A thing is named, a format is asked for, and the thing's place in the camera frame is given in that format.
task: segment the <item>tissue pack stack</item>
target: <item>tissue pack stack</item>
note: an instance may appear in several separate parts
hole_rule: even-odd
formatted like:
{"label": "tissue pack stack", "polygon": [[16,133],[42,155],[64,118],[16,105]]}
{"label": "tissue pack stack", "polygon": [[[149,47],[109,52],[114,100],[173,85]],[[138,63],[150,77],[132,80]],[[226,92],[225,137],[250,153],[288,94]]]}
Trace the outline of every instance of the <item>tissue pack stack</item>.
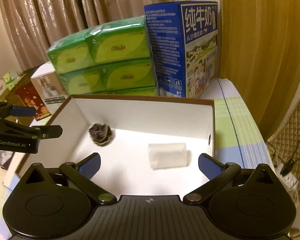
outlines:
{"label": "tissue pack stack", "polygon": [[145,26],[144,16],[134,17],[55,42],[47,55],[68,94],[153,87],[156,82]]}

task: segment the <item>open box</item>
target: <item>open box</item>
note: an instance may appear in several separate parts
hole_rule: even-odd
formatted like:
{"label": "open box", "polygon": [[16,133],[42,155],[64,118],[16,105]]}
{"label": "open box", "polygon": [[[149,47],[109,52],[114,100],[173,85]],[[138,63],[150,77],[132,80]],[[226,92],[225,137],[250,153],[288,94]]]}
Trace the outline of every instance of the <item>open box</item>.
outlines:
{"label": "open box", "polygon": [[[111,144],[93,143],[88,129],[107,123],[114,129]],[[45,168],[79,162],[93,152],[101,168],[91,179],[116,195],[180,195],[208,181],[198,168],[201,153],[214,156],[212,100],[119,95],[72,95],[48,124],[63,128],[60,138],[42,140],[39,151],[25,155],[17,168],[22,176],[32,163]],[[187,166],[153,171],[149,143],[186,143]]]}

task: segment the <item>blue line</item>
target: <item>blue line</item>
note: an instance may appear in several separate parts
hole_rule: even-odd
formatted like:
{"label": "blue line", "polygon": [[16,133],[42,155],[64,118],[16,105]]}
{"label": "blue line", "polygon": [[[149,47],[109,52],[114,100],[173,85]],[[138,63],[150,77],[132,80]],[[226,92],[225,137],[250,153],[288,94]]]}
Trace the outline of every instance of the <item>blue line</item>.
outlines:
{"label": "blue line", "polygon": [[10,190],[10,191],[13,191],[12,189],[10,189],[10,188],[8,188],[7,186],[5,186],[5,185],[2,185],[2,186],[4,186],[5,188],[7,188],[8,190]]}
{"label": "blue line", "polygon": [[225,98],[225,94],[223,93],[223,89],[222,89],[222,87],[221,87],[221,84],[220,84],[218,78],[217,78],[217,81],[218,81],[219,86],[220,86],[220,88],[221,88],[222,96],[223,96],[223,99],[225,100],[226,107],[227,107],[227,109],[228,109],[228,113],[229,113],[229,116],[230,116],[230,119],[231,119],[231,122],[232,122],[234,134],[235,134],[235,137],[237,138],[237,143],[238,143],[238,147],[239,147],[239,151],[240,151],[240,156],[241,156],[241,160],[242,160],[242,166],[243,166],[243,168],[245,169],[244,162],[243,162],[243,157],[242,157],[242,151],[241,151],[241,147],[240,147],[240,143],[239,143],[239,139],[238,139],[238,135],[237,135],[237,131],[236,131],[236,129],[235,129],[235,126],[234,126],[234,123],[233,123],[233,120],[232,120],[232,116],[231,116],[231,114],[230,114],[230,110],[229,110],[229,107],[228,107],[228,104],[227,104],[227,101],[226,101],[226,98]]}

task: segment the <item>curtain fold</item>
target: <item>curtain fold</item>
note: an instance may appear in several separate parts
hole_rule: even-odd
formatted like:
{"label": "curtain fold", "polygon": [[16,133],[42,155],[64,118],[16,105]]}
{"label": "curtain fold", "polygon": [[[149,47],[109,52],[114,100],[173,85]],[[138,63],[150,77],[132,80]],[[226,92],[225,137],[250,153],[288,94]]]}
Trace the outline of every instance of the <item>curtain fold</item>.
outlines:
{"label": "curtain fold", "polygon": [[21,69],[37,66],[48,58],[49,41],[36,0],[0,0],[2,18]]}
{"label": "curtain fold", "polygon": [[300,80],[300,0],[222,0],[220,77],[236,86],[264,139]]}
{"label": "curtain fold", "polygon": [[144,14],[143,6],[173,0],[0,0],[10,42],[23,70],[48,60],[49,46],[71,33]]}

